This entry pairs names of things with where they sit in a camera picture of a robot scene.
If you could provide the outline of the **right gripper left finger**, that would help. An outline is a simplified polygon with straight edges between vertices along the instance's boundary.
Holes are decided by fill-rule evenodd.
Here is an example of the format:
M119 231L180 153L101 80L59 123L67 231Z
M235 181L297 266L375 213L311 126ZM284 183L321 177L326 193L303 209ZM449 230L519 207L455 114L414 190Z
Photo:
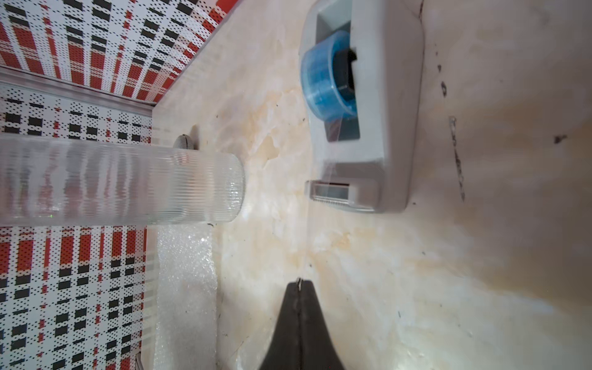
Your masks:
M260 369L301 368L300 281L285 289L274 334Z

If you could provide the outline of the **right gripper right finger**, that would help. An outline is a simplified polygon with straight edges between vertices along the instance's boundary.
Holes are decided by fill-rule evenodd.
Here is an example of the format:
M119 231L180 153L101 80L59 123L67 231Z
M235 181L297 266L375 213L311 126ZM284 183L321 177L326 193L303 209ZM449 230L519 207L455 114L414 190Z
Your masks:
M331 341L313 282L301 281L299 303L301 369L344 369Z

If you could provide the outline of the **bubble wrap sheet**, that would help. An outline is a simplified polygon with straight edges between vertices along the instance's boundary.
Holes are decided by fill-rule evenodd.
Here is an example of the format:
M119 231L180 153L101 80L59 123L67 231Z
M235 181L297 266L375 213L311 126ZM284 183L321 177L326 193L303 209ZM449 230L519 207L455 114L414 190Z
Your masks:
M137 368L214 369L217 274L207 224L151 226L146 234L142 349Z

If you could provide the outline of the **clear adhesive tape strip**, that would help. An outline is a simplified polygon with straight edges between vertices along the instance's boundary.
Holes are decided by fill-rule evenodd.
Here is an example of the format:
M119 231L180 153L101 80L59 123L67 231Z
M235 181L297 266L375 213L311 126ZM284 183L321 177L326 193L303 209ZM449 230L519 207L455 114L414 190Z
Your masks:
M314 180L322 179L325 160L324 160L324 144L327 143L327 135L333 138L339 138L342 120L331 121L325 123L317 121L316 118L310 117L309 128L311 134L311 166L310 171L305 181L305 200L307 201L306 214L306 234L305 234L305 249L302 257L302 266L299 268L300 280L311 280L311 253L313 252L313 244L316 233L315 218L316 206L311 199L311 183Z

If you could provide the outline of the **clear glass vase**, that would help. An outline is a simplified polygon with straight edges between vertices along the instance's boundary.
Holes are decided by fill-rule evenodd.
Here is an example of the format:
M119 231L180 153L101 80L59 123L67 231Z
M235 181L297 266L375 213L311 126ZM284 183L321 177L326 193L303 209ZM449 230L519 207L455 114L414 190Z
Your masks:
M4 227L225 223L244 195L233 154L1 136Z

